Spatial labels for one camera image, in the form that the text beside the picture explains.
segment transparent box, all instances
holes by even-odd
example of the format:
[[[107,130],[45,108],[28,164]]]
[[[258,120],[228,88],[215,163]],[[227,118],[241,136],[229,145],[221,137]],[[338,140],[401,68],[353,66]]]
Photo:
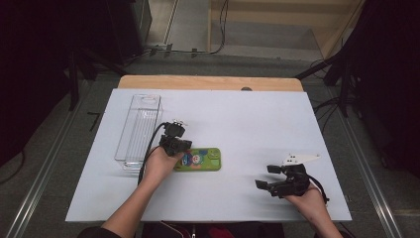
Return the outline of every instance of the transparent box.
[[[159,95],[134,95],[127,114],[115,160],[124,170],[138,171],[142,166],[152,134],[161,122]],[[155,136],[153,145],[158,143]]]

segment white paper sheet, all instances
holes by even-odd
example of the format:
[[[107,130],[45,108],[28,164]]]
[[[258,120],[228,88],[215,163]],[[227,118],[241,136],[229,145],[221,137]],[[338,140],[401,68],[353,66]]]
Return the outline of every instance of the white paper sheet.
[[[280,165],[289,153],[321,156],[305,164],[306,171],[331,198],[332,219],[352,219],[305,92],[114,89],[66,221],[106,220],[136,187],[137,175],[114,160],[135,94],[160,95],[162,122],[183,120],[188,126],[182,139],[222,153],[218,172],[172,173],[144,221],[304,220],[289,202],[255,185],[255,179],[284,179],[266,166]]]

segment metal stand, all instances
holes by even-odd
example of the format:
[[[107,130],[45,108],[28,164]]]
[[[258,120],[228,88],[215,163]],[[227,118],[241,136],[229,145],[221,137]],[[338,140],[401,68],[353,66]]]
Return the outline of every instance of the metal stand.
[[[339,78],[342,79],[340,100],[338,105],[345,117],[348,117],[346,101],[350,87],[350,80],[352,74],[355,73],[353,62],[355,62],[355,60],[358,58],[357,49],[359,49],[360,44],[363,43],[363,38],[367,36],[366,27],[368,20],[376,11],[376,8],[379,7],[379,4],[380,1],[374,0],[370,0],[365,3],[358,23],[339,52],[294,76],[295,78],[301,80],[330,65],[331,67],[324,77],[324,83],[327,86],[334,86]]]

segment hand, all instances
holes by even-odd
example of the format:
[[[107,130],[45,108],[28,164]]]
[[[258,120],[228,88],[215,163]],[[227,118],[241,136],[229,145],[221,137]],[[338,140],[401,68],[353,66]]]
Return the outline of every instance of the hand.
[[[284,198],[297,207],[319,236],[342,237],[331,220],[321,192],[314,184],[310,183],[306,192],[301,196],[288,195]]]
[[[150,154],[147,162],[144,180],[152,181],[159,185],[173,170],[176,162],[183,157],[183,153],[179,153],[173,157],[167,155],[163,147],[157,147]]]
[[[306,192],[301,196],[288,195],[284,197],[290,201],[299,212],[311,222],[313,219],[316,219],[319,216],[328,216],[327,208],[322,198],[321,192],[318,188],[310,183]]]

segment person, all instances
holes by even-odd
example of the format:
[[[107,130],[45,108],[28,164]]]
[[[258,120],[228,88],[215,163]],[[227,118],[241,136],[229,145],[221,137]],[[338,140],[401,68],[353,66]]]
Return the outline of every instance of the person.
[[[170,175],[176,162],[182,158],[179,153],[173,157],[158,147],[150,154],[142,181],[127,200],[106,220],[101,227],[83,230],[78,237],[133,238],[142,215],[155,190]],[[285,196],[309,221],[320,237],[343,237],[334,225],[324,204],[321,192],[312,183],[302,196]]]

